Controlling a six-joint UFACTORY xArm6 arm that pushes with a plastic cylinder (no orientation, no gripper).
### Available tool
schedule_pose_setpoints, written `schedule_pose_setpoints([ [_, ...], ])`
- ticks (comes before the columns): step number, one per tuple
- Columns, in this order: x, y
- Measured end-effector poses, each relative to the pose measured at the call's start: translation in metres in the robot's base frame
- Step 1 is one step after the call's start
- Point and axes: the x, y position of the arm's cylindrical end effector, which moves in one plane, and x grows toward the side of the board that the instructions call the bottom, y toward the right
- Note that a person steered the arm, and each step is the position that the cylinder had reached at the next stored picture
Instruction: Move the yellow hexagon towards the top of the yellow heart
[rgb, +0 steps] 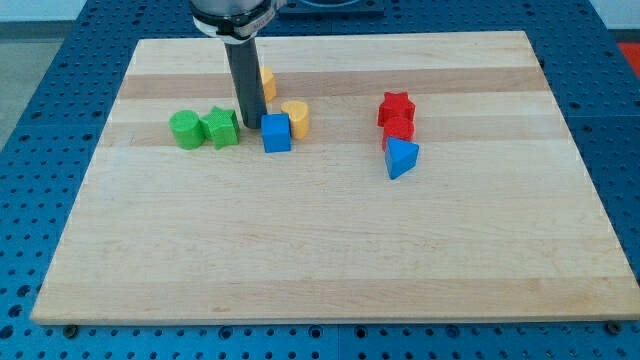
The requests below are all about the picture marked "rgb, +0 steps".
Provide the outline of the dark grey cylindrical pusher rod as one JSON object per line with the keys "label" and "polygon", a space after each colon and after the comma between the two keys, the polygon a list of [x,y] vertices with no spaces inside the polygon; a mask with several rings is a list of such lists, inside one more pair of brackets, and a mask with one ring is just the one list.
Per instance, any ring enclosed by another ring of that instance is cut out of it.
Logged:
{"label": "dark grey cylindrical pusher rod", "polygon": [[249,129],[260,129],[267,113],[255,39],[225,45],[241,117]]}

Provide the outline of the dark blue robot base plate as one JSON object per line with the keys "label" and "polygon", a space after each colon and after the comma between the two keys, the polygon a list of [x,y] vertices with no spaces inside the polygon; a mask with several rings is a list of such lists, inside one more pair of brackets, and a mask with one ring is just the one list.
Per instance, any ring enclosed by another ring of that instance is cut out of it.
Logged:
{"label": "dark blue robot base plate", "polygon": [[278,10],[284,18],[302,16],[383,15],[385,0],[287,0]]}

